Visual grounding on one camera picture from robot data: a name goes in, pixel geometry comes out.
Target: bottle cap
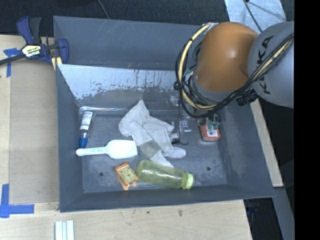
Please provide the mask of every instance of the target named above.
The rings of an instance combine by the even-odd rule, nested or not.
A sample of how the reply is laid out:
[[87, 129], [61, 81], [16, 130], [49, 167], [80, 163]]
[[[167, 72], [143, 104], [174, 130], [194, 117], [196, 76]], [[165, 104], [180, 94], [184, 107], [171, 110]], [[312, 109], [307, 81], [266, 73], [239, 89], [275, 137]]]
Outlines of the bottle cap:
[[84, 138], [84, 137], [81, 137], [81, 138], [79, 139], [79, 148], [80, 148], [80, 149], [84, 149], [85, 146], [87, 145], [87, 143], [88, 143], [88, 139], [87, 139], [87, 138]]
[[187, 172], [187, 174], [188, 174], [188, 179], [186, 181], [186, 184], [185, 184], [185, 186], [182, 186], [182, 188], [184, 190], [190, 189], [192, 187], [193, 183], [194, 183], [194, 176], [191, 173], [188, 173], [188, 172]]

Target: white label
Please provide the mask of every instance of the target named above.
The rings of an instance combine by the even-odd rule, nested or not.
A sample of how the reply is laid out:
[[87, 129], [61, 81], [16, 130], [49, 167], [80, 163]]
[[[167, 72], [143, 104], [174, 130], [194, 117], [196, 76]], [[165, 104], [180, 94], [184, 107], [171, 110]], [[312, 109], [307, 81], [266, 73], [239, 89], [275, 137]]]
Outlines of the white label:
[[206, 125], [205, 128], [206, 128], [206, 134], [208, 135], [208, 137], [218, 137], [217, 130], [214, 130], [213, 128], [208, 129], [208, 125]]
[[83, 113], [80, 130], [89, 130], [89, 125], [91, 122], [92, 115], [93, 115], [93, 112], [91, 111], [86, 111]]

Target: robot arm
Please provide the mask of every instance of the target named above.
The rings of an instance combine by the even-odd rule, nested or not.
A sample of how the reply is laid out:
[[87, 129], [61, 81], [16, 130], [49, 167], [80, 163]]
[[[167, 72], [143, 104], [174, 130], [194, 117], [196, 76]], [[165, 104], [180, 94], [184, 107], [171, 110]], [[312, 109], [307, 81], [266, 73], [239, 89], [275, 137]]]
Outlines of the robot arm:
[[[188, 50], [204, 31], [195, 70], [187, 74]], [[234, 99], [243, 105], [258, 96], [293, 108], [294, 22], [273, 25], [259, 35], [236, 22], [203, 25], [182, 49], [176, 70], [181, 104], [194, 118], [212, 117]]]

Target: gray bin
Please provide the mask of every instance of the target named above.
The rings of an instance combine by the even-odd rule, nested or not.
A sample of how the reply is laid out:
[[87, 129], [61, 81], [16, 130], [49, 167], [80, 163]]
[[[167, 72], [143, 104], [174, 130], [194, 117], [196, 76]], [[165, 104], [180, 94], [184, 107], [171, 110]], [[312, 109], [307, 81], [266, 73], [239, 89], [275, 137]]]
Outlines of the gray bin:
[[[139, 100], [151, 116], [177, 125], [182, 111], [170, 102], [177, 96], [173, 89], [176, 59], [199, 27], [54, 17], [54, 37], [66, 38], [70, 49], [68, 64], [56, 69], [61, 212], [275, 195], [251, 107], [236, 102], [220, 111], [221, 138], [216, 142], [202, 141], [196, 120], [188, 120], [191, 132], [183, 136], [187, 144], [177, 144], [187, 155], [168, 160], [195, 176], [189, 190], [138, 182], [123, 191], [114, 166], [126, 161], [135, 170], [139, 161], [146, 159], [140, 153], [121, 160], [107, 155], [76, 156], [82, 106], [112, 109], [95, 112], [88, 147], [130, 139], [120, 133], [119, 122]], [[189, 66], [194, 63], [190, 57]]]

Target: green plastic bottle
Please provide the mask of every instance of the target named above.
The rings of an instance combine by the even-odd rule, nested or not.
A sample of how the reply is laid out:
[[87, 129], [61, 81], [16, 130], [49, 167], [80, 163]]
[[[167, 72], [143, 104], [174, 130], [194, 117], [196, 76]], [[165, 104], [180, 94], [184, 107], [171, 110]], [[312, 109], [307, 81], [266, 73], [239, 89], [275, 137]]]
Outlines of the green plastic bottle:
[[150, 160], [139, 162], [136, 175], [141, 182], [165, 185], [174, 189], [190, 189], [194, 183], [194, 176], [178, 168], [157, 164]]

